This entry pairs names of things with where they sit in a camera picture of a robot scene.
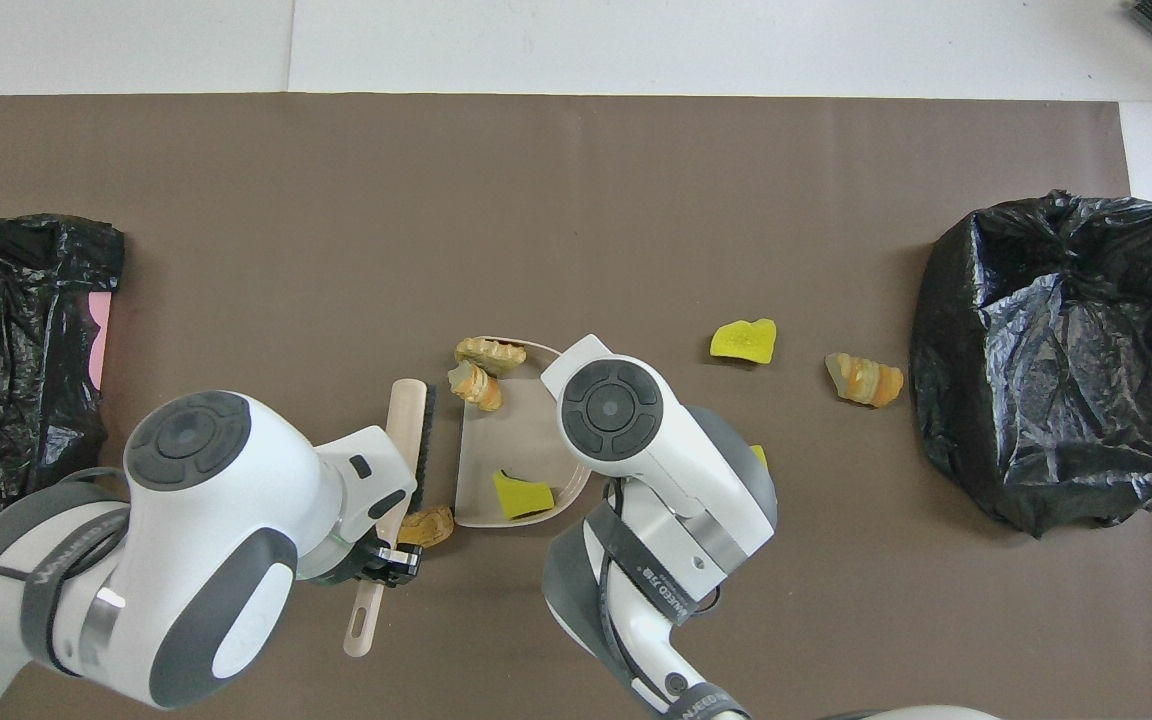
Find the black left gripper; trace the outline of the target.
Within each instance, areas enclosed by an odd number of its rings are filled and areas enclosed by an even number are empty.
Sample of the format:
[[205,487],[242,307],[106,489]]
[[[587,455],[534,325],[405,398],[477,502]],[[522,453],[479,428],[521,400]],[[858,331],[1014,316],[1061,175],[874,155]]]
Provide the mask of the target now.
[[385,547],[382,558],[381,548],[382,541],[378,536],[362,537],[338,564],[321,574],[321,584],[339,585],[349,579],[374,582],[380,578],[387,588],[397,588],[416,578],[424,552],[420,544],[397,543],[396,546]]

